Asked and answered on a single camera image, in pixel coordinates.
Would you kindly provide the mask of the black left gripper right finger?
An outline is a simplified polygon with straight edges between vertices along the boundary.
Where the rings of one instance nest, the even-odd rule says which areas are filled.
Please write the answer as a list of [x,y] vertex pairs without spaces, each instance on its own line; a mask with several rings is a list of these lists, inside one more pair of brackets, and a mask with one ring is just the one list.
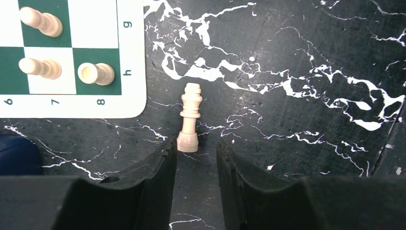
[[403,230],[406,178],[304,176],[288,182],[218,142],[216,163],[228,230]]

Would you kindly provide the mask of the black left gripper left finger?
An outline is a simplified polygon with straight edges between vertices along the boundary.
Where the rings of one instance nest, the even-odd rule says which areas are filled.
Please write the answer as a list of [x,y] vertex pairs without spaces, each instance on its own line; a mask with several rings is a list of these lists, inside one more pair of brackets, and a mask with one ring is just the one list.
[[0,175],[3,230],[166,230],[176,139],[99,183],[74,175]]

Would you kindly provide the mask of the light wooden king piece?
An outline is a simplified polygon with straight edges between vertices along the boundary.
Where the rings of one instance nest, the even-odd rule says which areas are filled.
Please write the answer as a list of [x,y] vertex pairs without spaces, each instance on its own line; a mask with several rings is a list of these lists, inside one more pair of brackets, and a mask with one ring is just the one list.
[[199,144],[195,130],[196,119],[201,117],[199,106],[203,100],[200,85],[197,83],[187,83],[181,100],[183,102],[183,110],[180,112],[180,116],[183,117],[183,123],[177,137],[177,149],[187,153],[196,152]]

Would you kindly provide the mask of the light wooden pawn piece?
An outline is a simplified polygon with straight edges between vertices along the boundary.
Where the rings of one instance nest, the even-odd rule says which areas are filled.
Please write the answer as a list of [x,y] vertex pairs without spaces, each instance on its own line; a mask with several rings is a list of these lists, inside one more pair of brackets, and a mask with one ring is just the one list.
[[49,37],[59,37],[63,32],[63,24],[59,18],[31,7],[20,8],[20,20]]
[[26,74],[40,76],[45,79],[55,80],[62,74],[62,68],[58,62],[52,59],[22,58],[18,66]]

